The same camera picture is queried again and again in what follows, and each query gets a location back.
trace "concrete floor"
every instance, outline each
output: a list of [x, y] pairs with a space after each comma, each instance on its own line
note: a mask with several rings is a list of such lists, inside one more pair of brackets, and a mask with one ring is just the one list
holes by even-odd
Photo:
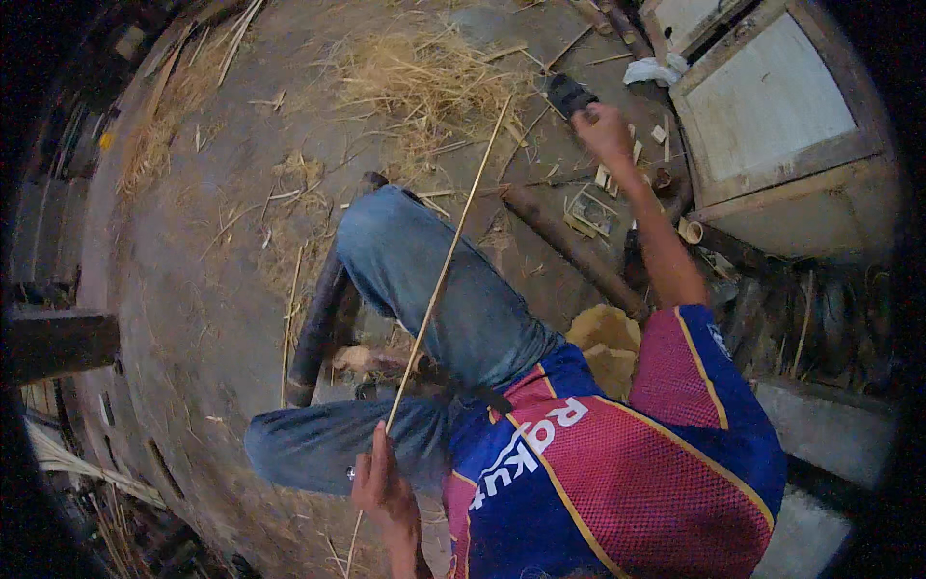
[[[274, 204], [264, 224], [257, 211], [245, 215], [201, 256], [221, 222], [227, 224], [232, 215], [264, 202], [276, 180], [271, 167], [294, 148], [301, 147], [306, 158], [321, 160], [329, 170], [357, 153], [327, 174], [320, 187], [334, 207], [332, 228], [342, 213], [339, 206], [356, 193], [363, 171], [382, 169], [389, 144], [368, 139], [345, 151], [345, 143], [364, 127], [358, 122], [333, 122], [344, 116], [334, 110], [332, 95], [338, 80], [326, 75], [314, 82], [319, 69], [307, 64], [323, 57], [326, 48], [349, 32], [357, 37], [387, 25], [411, 30], [403, 28], [411, 26], [406, 19], [395, 18], [403, 10], [424, 11], [424, 18], [438, 30], [441, 18], [447, 16], [443, 2], [389, 4], [397, 6], [329, 0], [270, 3], [255, 19], [248, 43], [225, 83], [201, 112], [188, 115], [178, 128], [170, 147], [169, 174], [127, 199], [116, 195], [124, 162], [119, 145], [128, 142], [150, 95], [150, 83], [135, 79], [121, 99], [121, 117], [110, 128], [116, 144], [103, 154], [91, 183], [79, 305], [118, 312], [122, 328], [121, 365], [78, 377], [81, 411], [94, 451], [108, 466], [108, 439], [123, 471], [157, 486], [170, 507], [210, 546], [225, 554], [241, 552], [265, 577], [338, 575], [327, 537], [346, 557], [356, 517], [345, 499], [312, 496], [260, 480], [241, 444], [251, 417], [279, 407], [283, 316], [294, 255], [319, 223], [304, 211], [287, 213]], [[454, 6], [450, 19], [476, 45], [526, 42], [543, 61], [585, 26], [562, 3], [547, 3], [517, 15], [512, 12], [521, 4], [515, 2], [455, 2]], [[175, 23], [152, 55], [175, 38], [179, 28]], [[587, 82], [603, 101], [622, 107], [642, 135], [638, 138], [645, 144], [644, 158], [648, 154], [662, 158], [662, 148], [649, 131], [670, 114], [665, 91], [623, 86], [620, 79], [629, 59], [595, 67], [583, 64], [624, 52], [616, 37], [588, 35], [559, 69]], [[508, 57], [502, 66], [534, 68], [520, 56]], [[287, 98], [310, 97], [311, 106], [293, 111], [284, 105], [273, 113], [247, 104], [272, 99], [282, 89], [287, 90]], [[531, 100], [525, 124], [543, 105], [539, 97]], [[193, 146], [197, 124], [222, 127], [198, 154]], [[530, 137], [535, 145], [532, 152], [537, 154], [534, 162], [519, 152], [505, 181], [543, 178], [556, 164], [568, 171], [591, 160], [553, 113]], [[672, 150], [681, 151], [677, 133], [671, 138]], [[504, 143], [504, 155], [497, 155], [485, 183], [494, 184], [500, 158], [511, 146], [510, 140]], [[441, 173], [440, 178], [416, 187], [468, 191], [483, 153], [484, 145], [474, 145], [442, 157], [446, 178]], [[671, 165], [670, 171], [684, 170], [681, 157]], [[537, 188], [537, 195], [558, 210], [563, 196], [577, 190]], [[462, 197], [444, 203], [454, 219], [462, 210]], [[494, 195], [480, 196], [466, 233], [480, 238], [501, 207]], [[615, 207], [625, 211], [619, 204]], [[487, 252], [538, 316], [566, 330], [577, 313], [603, 301], [551, 247], [516, 218], [510, 222], [515, 243], [501, 252]], [[629, 222], [622, 219], [615, 228], [611, 247], [600, 240], [587, 243], [617, 255]], [[267, 227], [272, 235], [268, 247], [261, 249]], [[310, 271], [326, 249], [324, 244], [313, 245], [303, 268]], [[311, 287], [308, 277], [300, 282], [299, 302], [308, 299]], [[365, 327], [374, 328], [366, 336], [374, 343], [391, 332], [388, 325], [374, 322]], [[104, 390], [116, 414], [114, 427], [104, 425], [99, 416], [98, 395]], [[150, 458], [148, 441], [154, 441], [164, 455], [182, 497], [171, 490]], [[449, 540], [443, 509], [439, 501], [422, 501], [426, 556], [436, 573], [444, 573]], [[382, 576], [382, 556], [375, 530], [365, 522], [356, 551], [357, 576]]]

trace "dirt floor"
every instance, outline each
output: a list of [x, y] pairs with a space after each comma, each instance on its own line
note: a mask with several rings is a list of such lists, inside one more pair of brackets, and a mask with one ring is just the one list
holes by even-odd
[[[178, 107], [179, 112], [169, 119], [176, 126], [166, 127], [170, 138], [162, 150], [162, 171], [130, 188], [121, 180], [131, 164], [134, 135], [144, 120], [156, 74], [138, 75], [119, 103], [122, 114], [109, 128], [114, 144], [103, 153], [89, 194], [79, 305], [119, 313], [122, 354], [116, 367], [78, 378], [88, 435], [102, 464], [115, 461], [124, 472], [151, 482], [211, 547], [242, 553], [265, 577], [340, 575], [328, 540], [346, 558], [356, 518], [345, 499], [262, 481], [251, 471], [242, 447], [249, 420], [280, 407], [284, 317], [299, 246], [307, 247], [295, 300], [303, 308], [311, 297], [316, 266], [343, 214], [341, 205], [357, 194], [364, 171], [385, 171], [394, 183], [417, 192], [456, 190], [437, 200], [456, 222], [486, 147], [476, 143], [440, 156], [439, 168], [422, 171], [407, 183], [409, 177], [395, 174], [389, 163], [391, 138], [369, 134], [394, 120], [383, 115], [351, 120], [368, 113], [369, 104], [344, 107], [337, 96], [342, 75], [324, 63], [370, 33], [440, 32], [448, 23], [455, 23], [483, 52], [525, 43], [545, 62], [585, 28], [565, 3], [547, 2], [518, 13], [514, 11], [524, 4], [450, 5], [448, 11], [448, 3], [437, 0], [270, 2], [255, 18], [218, 90], [207, 82], [201, 98], [186, 110], [183, 103], [170, 100], [180, 93], [176, 85], [168, 85], [161, 106]], [[185, 25], [184, 20], [171, 25], [140, 71]], [[213, 39], [231, 21], [223, 26], [210, 33]], [[199, 37], [184, 49], [171, 83], [182, 82], [189, 71], [210, 80], [218, 77], [216, 64], [224, 50], [217, 49], [216, 60], [207, 50], [213, 40], [206, 40], [192, 67], [187, 63]], [[652, 85], [625, 87], [620, 79], [629, 58], [585, 64], [626, 52], [617, 37], [588, 34], [557, 69], [626, 111], [644, 144], [642, 165], [647, 170], [669, 166], [670, 172], [684, 171], [683, 157], [663, 163], [662, 146], [649, 136], [670, 114], [665, 91]], [[537, 70], [522, 54], [497, 64], [501, 70]], [[272, 101], [283, 90], [278, 110], [248, 103]], [[526, 126], [545, 102], [532, 95], [525, 103], [521, 123]], [[167, 111], [160, 108], [158, 115]], [[593, 163], [552, 111], [526, 140], [528, 146], [517, 152], [503, 182], [543, 179], [556, 166], [561, 174]], [[484, 185], [498, 182], [516, 146], [507, 134], [499, 140]], [[682, 150], [677, 132], [671, 133], [670, 150]], [[321, 163], [320, 185], [311, 194], [271, 200], [262, 215], [268, 195], [286, 194], [301, 184], [298, 177], [273, 169], [294, 151], [307, 162]], [[649, 160], [658, 162], [649, 165]], [[572, 198], [578, 190], [537, 187], [536, 194], [559, 211], [564, 197]], [[610, 201], [600, 192], [598, 197]], [[611, 205], [621, 217], [609, 245], [600, 239], [586, 243], [611, 256], [618, 267], [631, 220], [619, 201]], [[492, 191], [479, 194], [465, 233], [481, 240], [532, 310], [560, 331], [580, 311], [604, 301], [549, 245], [507, 214]], [[361, 317], [357, 335], [364, 343], [381, 344], [394, 340], [394, 328], [367, 315]], [[351, 395], [337, 383], [335, 379], [322, 398]], [[113, 427], [100, 417], [98, 396], [104, 390], [114, 407]], [[151, 444], [163, 454], [176, 487], [152, 458]], [[436, 573], [444, 573], [450, 544], [443, 508], [437, 499], [421, 500], [426, 557]], [[355, 576], [384, 576], [383, 553], [366, 522], [355, 555]]]

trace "blue jeans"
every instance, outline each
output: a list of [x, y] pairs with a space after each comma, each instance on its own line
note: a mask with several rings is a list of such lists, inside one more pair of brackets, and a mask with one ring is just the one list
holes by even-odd
[[[453, 240], [454, 228], [386, 185], [345, 212], [337, 252], [363, 298], [381, 315], [417, 335]], [[499, 391], [564, 343], [534, 318], [524, 299], [465, 237], [454, 251], [443, 295], [422, 344], [463, 389]], [[373, 429], [392, 401], [346, 401], [256, 416], [244, 435], [255, 471], [273, 483], [350, 494], [345, 475], [357, 453], [369, 451]], [[440, 488], [449, 466], [449, 409], [436, 400], [403, 396], [391, 437], [398, 465], [421, 490]], [[485, 404], [474, 403], [483, 411]]]

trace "jersey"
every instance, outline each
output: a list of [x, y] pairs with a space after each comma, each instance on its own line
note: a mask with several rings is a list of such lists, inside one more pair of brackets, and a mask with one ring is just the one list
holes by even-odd
[[451, 438], [449, 577], [752, 572], [785, 459], [706, 308], [649, 318], [627, 404], [571, 344], [503, 394], [508, 415], [473, 410]]

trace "man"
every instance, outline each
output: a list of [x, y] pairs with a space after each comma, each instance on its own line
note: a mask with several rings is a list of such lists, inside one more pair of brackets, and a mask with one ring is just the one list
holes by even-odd
[[[630, 200], [661, 309], [646, 322], [629, 404], [608, 400], [582, 352], [531, 316], [470, 244], [460, 244], [424, 345], [476, 391], [450, 408], [406, 397], [254, 418], [245, 446], [281, 485], [347, 494], [379, 525], [393, 576], [430, 576], [412, 485], [443, 479], [451, 577], [745, 577], [769, 543], [784, 456], [733, 367], [704, 280], [633, 166], [612, 107], [572, 119]], [[398, 188], [354, 204], [338, 255], [360, 294], [416, 334], [453, 230]], [[369, 446], [371, 453], [358, 451]], [[344, 469], [356, 465], [352, 488]]]

